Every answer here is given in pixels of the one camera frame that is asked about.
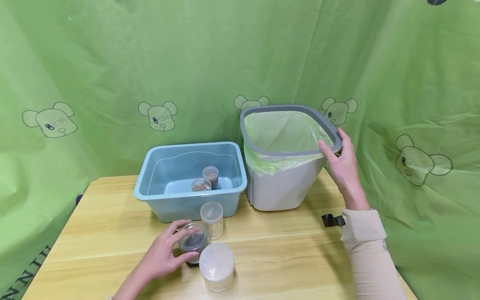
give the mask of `white trash can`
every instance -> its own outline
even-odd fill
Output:
[[[317,110],[301,105],[247,108],[240,115],[247,165],[247,196],[261,211],[300,206],[325,164],[324,140],[337,153],[336,128]]]

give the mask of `person's right hand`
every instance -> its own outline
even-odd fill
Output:
[[[330,166],[330,176],[342,193],[348,209],[367,210],[370,206],[363,191],[357,170],[357,158],[350,137],[340,128],[338,135],[342,139],[342,155],[337,157],[332,149],[319,140],[318,146]]]

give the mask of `beige sleeve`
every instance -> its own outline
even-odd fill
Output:
[[[344,209],[342,214],[341,239],[351,258],[357,299],[406,300],[378,212]]]

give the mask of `empty clear jar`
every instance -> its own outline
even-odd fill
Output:
[[[210,240],[217,240],[223,234],[223,207],[220,203],[210,201],[200,208],[200,217],[205,223]]]
[[[207,289],[215,293],[226,290],[233,281],[235,259],[225,244],[208,245],[200,255],[200,272]]]
[[[205,249],[206,246],[210,245],[210,238],[208,237],[207,228],[200,223],[190,222],[182,226],[181,229],[191,229],[198,228],[198,231],[192,235],[181,238],[178,242],[180,252],[198,252],[199,254]],[[198,264],[200,256],[190,259],[187,261],[188,264]]]

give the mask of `gray trash can rim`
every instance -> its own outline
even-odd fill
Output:
[[[335,126],[325,118],[322,114],[320,114],[316,109],[303,106],[303,105],[270,105],[270,106],[260,106],[254,108],[247,108],[240,114],[240,128],[243,134],[243,139],[248,145],[255,151],[269,156],[302,156],[302,155],[311,155],[311,154],[319,154],[321,153],[320,149],[315,151],[301,151],[301,152],[270,152],[264,151],[259,147],[255,146],[248,136],[247,128],[245,127],[245,117],[254,113],[260,112],[273,112],[273,111],[298,111],[303,112],[309,115],[312,119],[314,119],[328,134],[328,137],[332,140],[333,146],[331,147],[334,153],[339,152],[342,149],[342,139],[336,132]]]

